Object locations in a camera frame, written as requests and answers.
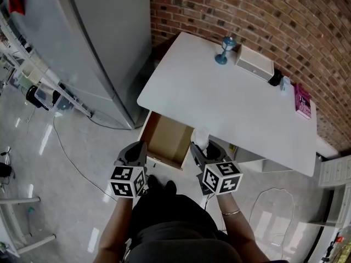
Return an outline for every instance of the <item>tiled floor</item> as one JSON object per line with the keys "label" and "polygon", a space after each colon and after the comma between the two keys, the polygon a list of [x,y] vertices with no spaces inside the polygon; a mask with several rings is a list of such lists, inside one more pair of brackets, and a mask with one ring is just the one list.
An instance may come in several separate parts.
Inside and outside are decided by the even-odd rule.
{"label": "tiled floor", "polygon": [[[33,196],[40,196],[41,202],[32,205],[35,211],[29,213],[30,232],[34,238],[55,233],[57,239],[23,254],[17,261],[92,262],[115,202],[89,184],[67,160],[53,128],[54,115],[40,109],[31,117],[33,108],[18,90],[7,89],[0,97],[0,152],[8,146],[12,148],[12,166],[16,171],[16,179],[5,186],[5,194],[28,197],[33,187]],[[57,117],[55,126],[76,167],[103,190],[108,190],[107,180],[119,151],[136,141],[140,132],[99,127],[80,112]],[[184,171],[152,166],[148,165],[149,174],[155,174],[162,182],[174,180],[179,193],[201,203],[196,178],[200,170],[191,156]],[[302,262],[318,232],[316,226],[307,222],[320,213],[323,190],[317,186],[319,171],[313,178],[295,171],[255,173],[246,168],[242,171],[243,180],[234,197],[247,219],[252,212],[251,226],[259,246],[272,260],[281,258],[284,250],[284,258]],[[293,201],[285,191],[263,193],[254,206],[259,194],[272,187],[285,188],[293,195],[292,221]],[[24,205],[21,209],[27,211],[28,207]],[[210,199],[207,210],[218,228],[224,230],[215,197]]]}

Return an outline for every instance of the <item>open drawer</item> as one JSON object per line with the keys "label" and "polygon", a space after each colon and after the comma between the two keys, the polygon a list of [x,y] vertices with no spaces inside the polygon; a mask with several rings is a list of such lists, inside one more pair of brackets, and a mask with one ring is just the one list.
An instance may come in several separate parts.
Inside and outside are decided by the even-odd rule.
{"label": "open drawer", "polygon": [[139,139],[148,145],[148,159],[182,169],[188,155],[193,128],[150,111]]}

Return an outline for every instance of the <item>book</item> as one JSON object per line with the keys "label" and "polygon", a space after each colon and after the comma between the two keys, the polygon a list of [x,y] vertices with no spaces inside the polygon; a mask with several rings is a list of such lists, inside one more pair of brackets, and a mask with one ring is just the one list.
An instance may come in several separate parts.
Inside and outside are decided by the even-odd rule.
{"label": "book", "polygon": [[311,119],[309,93],[301,84],[295,85],[295,110],[306,119]]}

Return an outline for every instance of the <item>brick wall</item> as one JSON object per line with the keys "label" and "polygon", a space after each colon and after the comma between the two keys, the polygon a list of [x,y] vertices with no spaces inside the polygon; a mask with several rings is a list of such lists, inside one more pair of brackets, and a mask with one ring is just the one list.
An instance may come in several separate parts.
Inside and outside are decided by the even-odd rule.
{"label": "brick wall", "polygon": [[351,148],[351,0],[151,0],[156,47],[180,31],[271,58],[317,105],[318,134]]}

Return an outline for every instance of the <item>refrigerator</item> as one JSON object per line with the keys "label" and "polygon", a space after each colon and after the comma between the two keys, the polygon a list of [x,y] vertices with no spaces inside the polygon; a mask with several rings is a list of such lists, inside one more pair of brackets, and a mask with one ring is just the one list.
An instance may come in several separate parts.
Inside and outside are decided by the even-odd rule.
{"label": "refrigerator", "polygon": [[18,31],[89,109],[134,128],[150,73],[150,0],[24,0]]}

